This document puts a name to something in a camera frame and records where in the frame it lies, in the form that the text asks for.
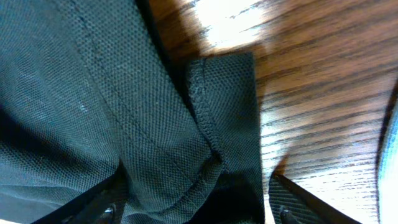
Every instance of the wood grain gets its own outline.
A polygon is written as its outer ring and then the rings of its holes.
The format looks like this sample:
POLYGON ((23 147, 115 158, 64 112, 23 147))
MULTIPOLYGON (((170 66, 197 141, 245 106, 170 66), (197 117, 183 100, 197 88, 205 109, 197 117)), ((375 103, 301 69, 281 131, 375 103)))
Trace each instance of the wood grain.
POLYGON ((176 63, 254 52, 264 192, 284 160, 294 182, 361 223, 378 222, 377 154, 397 93, 398 1, 149 2, 176 63))

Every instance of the fabric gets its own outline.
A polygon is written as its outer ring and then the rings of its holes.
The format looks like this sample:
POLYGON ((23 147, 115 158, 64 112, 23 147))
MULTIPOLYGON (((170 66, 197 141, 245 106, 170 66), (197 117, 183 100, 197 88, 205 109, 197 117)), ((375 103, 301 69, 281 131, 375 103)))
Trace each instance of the fabric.
POLYGON ((123 223, 264 223, 251 54, 177 73, 133 0, 0 1, 0 30, 0 218, 32 222, 121 161, 123 223))
POLYGON ((392 112, 384 136, 378 170, 380 223, 395 223, 395 203, 398 201, 395 184, 398 183, 398 106, 392 112))

